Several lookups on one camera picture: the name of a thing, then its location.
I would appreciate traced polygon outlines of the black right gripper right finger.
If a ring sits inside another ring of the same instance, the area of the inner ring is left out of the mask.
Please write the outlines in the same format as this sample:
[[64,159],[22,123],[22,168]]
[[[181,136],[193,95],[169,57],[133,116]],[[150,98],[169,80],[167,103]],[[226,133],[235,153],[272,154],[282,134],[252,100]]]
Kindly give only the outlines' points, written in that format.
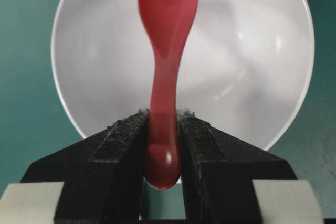
[[186,218],[196,223],[262,223],[254,179],[296,180],[289,163],[212,127],[178,116]]

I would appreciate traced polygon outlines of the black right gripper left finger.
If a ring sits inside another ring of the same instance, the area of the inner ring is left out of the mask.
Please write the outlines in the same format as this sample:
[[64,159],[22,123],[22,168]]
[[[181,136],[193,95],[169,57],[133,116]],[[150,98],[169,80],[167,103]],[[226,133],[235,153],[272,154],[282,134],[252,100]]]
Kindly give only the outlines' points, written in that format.
[[125,223],[141,209],[144,147],[142,113],[33,162],[23,183],[63,182],[55,223]]

